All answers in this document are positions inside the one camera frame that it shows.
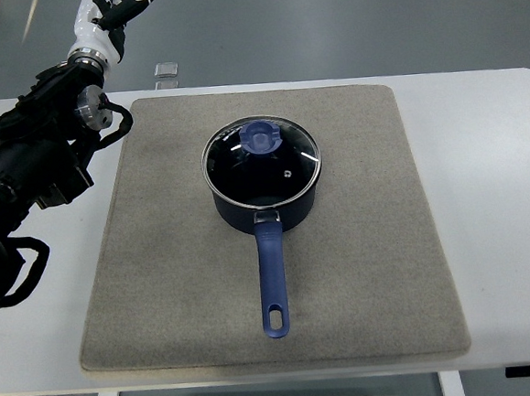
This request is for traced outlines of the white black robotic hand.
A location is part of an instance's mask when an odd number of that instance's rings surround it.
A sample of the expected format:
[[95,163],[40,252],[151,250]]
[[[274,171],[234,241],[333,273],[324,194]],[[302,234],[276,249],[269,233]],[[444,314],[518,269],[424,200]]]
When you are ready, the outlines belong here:
[[154,0],[81,0],[73,31],[75,42],[68,52],[70,64],[82,63],[102,75],[124,56],[124,27]]

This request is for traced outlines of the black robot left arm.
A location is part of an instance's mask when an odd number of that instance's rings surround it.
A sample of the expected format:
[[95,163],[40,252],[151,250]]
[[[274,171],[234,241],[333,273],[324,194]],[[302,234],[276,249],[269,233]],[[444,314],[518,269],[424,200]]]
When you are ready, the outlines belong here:
[[93,184],[92,156],[133,126],[103,92],[108,70],[103,53],[75,48],[0,116],[0,308],[26,300],[49,259],[46,243],[13,234],[30,208],[70,204]]

